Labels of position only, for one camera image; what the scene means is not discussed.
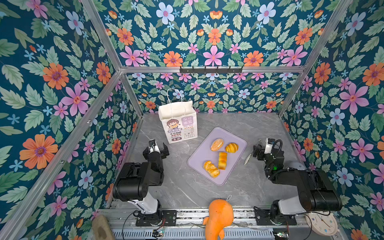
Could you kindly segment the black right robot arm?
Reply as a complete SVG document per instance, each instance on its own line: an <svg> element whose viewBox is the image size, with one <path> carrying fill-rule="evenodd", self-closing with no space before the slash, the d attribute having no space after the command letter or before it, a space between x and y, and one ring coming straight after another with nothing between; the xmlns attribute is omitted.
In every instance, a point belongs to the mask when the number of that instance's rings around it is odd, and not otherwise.
<svg viewBox="0 0 384 240"><path fill-rule="evenodd" d="M296 225L295 215L329 215L342 209L342 200L327 174L322 171L300 170L284 165L282 140L259 140L253 146L252 157L265 163L265 176L273 184L294 186L295 197L275 200L269 210L253 207L257 225Z"/></svg>

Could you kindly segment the twisted glazed fake bread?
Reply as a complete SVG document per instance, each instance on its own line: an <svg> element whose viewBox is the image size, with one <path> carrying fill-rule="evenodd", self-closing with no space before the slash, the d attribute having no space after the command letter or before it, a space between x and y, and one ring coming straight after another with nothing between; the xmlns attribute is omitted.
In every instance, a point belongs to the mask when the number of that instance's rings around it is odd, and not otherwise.
<svg viewBox="0 0 384 240"><path fill-rule="evenodd" d="M211 161L206 161L203 168L211 178L217 178L220 175L220 170Z"/></svg>

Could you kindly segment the sesame oval fake bread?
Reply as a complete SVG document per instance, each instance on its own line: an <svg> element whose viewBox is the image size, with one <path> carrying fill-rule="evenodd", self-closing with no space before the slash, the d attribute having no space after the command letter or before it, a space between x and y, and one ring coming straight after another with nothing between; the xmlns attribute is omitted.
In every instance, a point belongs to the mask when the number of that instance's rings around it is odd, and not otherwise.
<svg viewBox="0 0 384 240"><path fill-rule="evenodd" d="M216 152L216 151L220 150L223 147L223 145L224 145L224 140L221 138L218 138L218 139L213 141L213 143L211 145L211 151Z"/></svg>

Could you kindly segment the segmented loaf fake bread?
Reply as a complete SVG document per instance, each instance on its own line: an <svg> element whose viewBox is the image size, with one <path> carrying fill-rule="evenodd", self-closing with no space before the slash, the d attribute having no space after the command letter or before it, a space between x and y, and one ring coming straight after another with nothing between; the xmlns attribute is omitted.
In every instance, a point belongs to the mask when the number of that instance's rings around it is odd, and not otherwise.
<svg viewBox="0 0 384 240"><path fill-rule="evenodd" d="M227 153L226 152L219 152L219 162L218 162L218 168L219 170L226 170L227 167Z"/></svg>

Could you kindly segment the white printed paper bag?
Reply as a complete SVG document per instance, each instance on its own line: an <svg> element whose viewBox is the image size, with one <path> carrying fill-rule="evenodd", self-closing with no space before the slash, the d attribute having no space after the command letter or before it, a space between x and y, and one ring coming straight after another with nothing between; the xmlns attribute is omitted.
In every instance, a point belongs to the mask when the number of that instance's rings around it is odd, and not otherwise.
<svg viewBox="0 0 384 240"><path fill-rule="evenodd" d="M197 113L192 101L184 101L183 94L177 89L171 89L179 102L168 103L158 108L159 119L163 125L167 140L170 144L195 139L198 137Z"/></svg>

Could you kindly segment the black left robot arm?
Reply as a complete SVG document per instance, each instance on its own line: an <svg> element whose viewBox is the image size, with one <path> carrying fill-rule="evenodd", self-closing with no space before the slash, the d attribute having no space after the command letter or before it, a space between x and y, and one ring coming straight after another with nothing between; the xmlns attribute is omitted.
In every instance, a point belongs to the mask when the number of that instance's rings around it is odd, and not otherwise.
<svg viewBox="0 0 384 240"><path fill-rule="evenodd" d="M155 139L150 140L143 151L146 161L125 163L113 187L113 198L134 205L137 208L134 214L149 224L158 225L164 221L161 203L149 193L149 187L163 184L163 159L169 154L167 145L160 149Z"/></svg>

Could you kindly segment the striped round fake bread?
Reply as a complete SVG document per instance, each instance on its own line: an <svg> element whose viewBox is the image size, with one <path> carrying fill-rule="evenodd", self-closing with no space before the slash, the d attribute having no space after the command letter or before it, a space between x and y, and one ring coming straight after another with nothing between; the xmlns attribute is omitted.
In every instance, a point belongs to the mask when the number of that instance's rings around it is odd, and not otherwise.
<svg viewBox="0 0 384 240"><path fill-rule="evenodd" d="M225 151L226 151L227 153L236 153L238 150L239 150L239 145L236 144L236 143L229 143L229 144L225 147Z"/></svg>

